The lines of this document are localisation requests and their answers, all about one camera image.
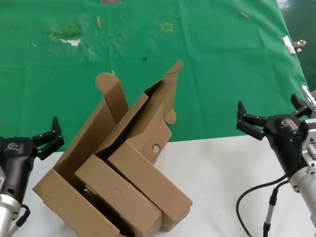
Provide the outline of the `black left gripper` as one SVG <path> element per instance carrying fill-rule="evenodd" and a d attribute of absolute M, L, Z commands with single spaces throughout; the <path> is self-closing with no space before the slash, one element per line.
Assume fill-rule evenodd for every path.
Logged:
<path fill-rule="evenodd" d="M 45 160 L 65 144 L 57 117 L 51 130 L 32 139 L 27 137 L 0 138 L 0 166 L 5 174 L 1 194 L 23 202 L 35 154 Z"/>

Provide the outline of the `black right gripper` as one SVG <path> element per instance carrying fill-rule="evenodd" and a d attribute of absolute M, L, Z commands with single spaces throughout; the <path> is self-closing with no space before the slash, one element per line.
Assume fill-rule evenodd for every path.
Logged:
<path fill-rule="evenodd" d="M 301 168 L 307 166 L 302 158 L 302 141 L 296 137 L 299 118 L 307 116 L 315 118 L 315 109 L 296 94 L 292 94 L 290 101 L 295 108 L 290 115 L 275 115 L 266 117 L 248 114 L 244 104 L 238 102 L 237 129 L 261 141 L 265 135 L 274 151 L 284 173 L 292 176 Z"/>

